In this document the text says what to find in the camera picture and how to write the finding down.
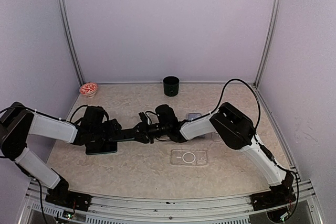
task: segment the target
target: lavender wall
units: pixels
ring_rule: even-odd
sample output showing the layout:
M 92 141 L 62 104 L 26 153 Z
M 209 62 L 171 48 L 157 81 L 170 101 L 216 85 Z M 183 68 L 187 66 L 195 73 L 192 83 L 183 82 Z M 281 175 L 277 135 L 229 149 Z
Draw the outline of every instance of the lavender wall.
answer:
M 0 80 L 0 109 L 20 101 L 55 116 L 67 114 L 78 83 L 57 0 L 0 0 Z M 53 141 L 31 138 L 28 145 L 46 160 Z M 0 222 L 14 224 L 29 180 L 3 159 L 0 174 Z
M 253 81 L 273 0 L 66 0 L 87 81 Z
M 336 0 L 281 0 L 260 87 L 327 223 L 336 217 L 335 42 Z

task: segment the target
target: beige tabletop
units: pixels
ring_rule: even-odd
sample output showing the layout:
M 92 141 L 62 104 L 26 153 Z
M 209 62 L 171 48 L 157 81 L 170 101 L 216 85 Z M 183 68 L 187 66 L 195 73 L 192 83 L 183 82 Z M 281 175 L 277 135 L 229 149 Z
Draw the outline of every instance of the beige tabletop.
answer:
M 127 129 L 140 122 L 139 112 L 154 111 L 161 104 L 171 106 L 179 120 L 191 112 L 205 114 L 218 103 L 222 87 L 222 84 L 181 84 L 179 94 L 170 98 L 163 94 L 161 84 L 101 85 L 95 97 L 80 96 L 72 111 L 83 104 L 99 105 Z M 257 121 L 255 98 L 245 86 L 229 85 L 222 102 L 225 101 L 238 107 L 254 123 Z M 281 165 L 288 168 L 264 111 L 258 134 Z M 116 153 L 92 156 L 85 155 L 84 146 L 57 141 L 48 165 L 69 182 L 70 189 L 110 196 L 207 198 L 268 189 L 258 168 L 242 153 L 228 148 L 216 134 L 182 144 L 156 140 L 154 144 L 118 143 Z

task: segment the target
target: black cylinder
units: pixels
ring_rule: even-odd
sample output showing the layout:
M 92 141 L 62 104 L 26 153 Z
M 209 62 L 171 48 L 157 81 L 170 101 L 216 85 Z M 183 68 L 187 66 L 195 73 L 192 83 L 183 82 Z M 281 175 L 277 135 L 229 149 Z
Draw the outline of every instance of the black cylinder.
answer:
M 174 97 L 178 94 L 180 80 L 175 76 L 167 76 L 163 79 L 164 94 L 169 97 Z

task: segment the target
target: metal frame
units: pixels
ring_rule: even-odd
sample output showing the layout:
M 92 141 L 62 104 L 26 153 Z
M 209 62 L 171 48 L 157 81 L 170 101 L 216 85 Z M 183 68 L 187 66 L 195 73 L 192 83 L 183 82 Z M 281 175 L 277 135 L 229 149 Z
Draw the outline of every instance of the metal frame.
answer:
M 75 46 L 74 46 L 74 41 L 72 39 L 71 31 L 70 31 L 70 26 L 69 26 L 69 21 L 68 21 L 68 16 L 67 16 L 67 9 L 65 6 L 65 0 L 58 0 L 58 5 L 59 9 L 61 12 L 61 17 L 62 17 L 62 24 L 65 32 L 65 36 L 67 39 L 68 47 L 70 50 L 70 55 L 71 55 L 71 60 L 73 63 L 73 67 L 75 69 L 75 73 L 78 79 L 78 82 L 80 85 L 83 85 L 85 83 L 85 79 L 82 73 L 82 70 L 80 68 L 80 64 L 77 58 L 77 54 L 75 51 Z
M 126 82 L 98 82 L 98 85 L 128 85 L 128 84 L 162 84 L 162 81 L 126 81 Z M 180 84 L 225 84 L 227 81 L 180 81 Z M 244 85 L 240 81 L 232 81 L 231 84 Z
M 271 20 L 269 23 L 268 27 L 268 32 L 267 32 L 267 37 L 266 37 L 266 42 L 264 45 L 262 57 L 261 57 L 261 62 L 258 68 L 257 76 L 254 82 L 254 85 L 256 88 L 259 87 L 262 75 L 264 74 L 265 67 L 266 67 L 266 62 L 267 58 L 269 55 L 269 49 L 271 47 L 274 31 L 275 31 L 275 26 L 278 18 L 278 13 L 279 13 L 279 7 L 280 7 L 280 0 L 274 0 L 273 2 L 273 7 L 272 7 L 272 12 L 271 12 Z
M 288 144 L 286 143 L 285 141 L 285 138 L 284 138 L 284 135 L 282 134 L 278 124 L 276 123 L 275 121 L 275 118 L 273 117 L 272 115 L 272 112 L 270 111 L 269 107 L 267 106 L 267 104 L 265 103 L 265 99 L 263 98 L 263 96 L 261 95 L 261 93 L 259 92 L 259 90 L 257 88 L 254 88 L 254 91 L 257 95 L 257 98 L 262 106 L 262 108 L 264 109 L 273 129 L 274 129 L 274 132 L 280 142 L 280 145 L 285 153 L 285 156 L 287 158 L 287 161 L 289 163 L 289 165 L 291 166 L 291 168 L 293 166 L 295 166 L 295 163 L 294 163 L 294 159 L 293 159 L 293 155 L 288 147 Z
M 308 201 L 314 224 L 322 224 L 320 208 L 316 202 L 315 192 L 310 181 L 300 182 L 299 201 Z M 43 187 L 43 197 L 47 192 Z M 88 212 L 76 211 L 77 223 L 242 223 L 249 220 L 249 216 L 265 212 L 266 210 L 253 211 L 250 194 L 213 197 L 203 199 L 138 199 L 92 195 L 91 206 Z M 36 182 L 29 185 L 25 200 L 22 204 L 22 214 L 19 224 L 26 224 L 32 210 L 40 211 L 39 186 Z M 44 202 L 47 215 L 56 217 L 57 213 L 71 209 L 55 206 Z

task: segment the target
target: white bowl with red items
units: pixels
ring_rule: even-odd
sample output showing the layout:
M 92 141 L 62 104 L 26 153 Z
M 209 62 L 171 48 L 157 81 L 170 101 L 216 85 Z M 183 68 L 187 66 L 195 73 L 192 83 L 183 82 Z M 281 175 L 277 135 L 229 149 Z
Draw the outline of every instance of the white bowl with red items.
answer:
M 97 90 L 98 90 L 98 84 L 94 82 L 88 82 L 85 83 L 82 87 L 80 87 L 79 93 L 81 93 L 81 95 L 84 97 L 90 98 L 95 96 Z

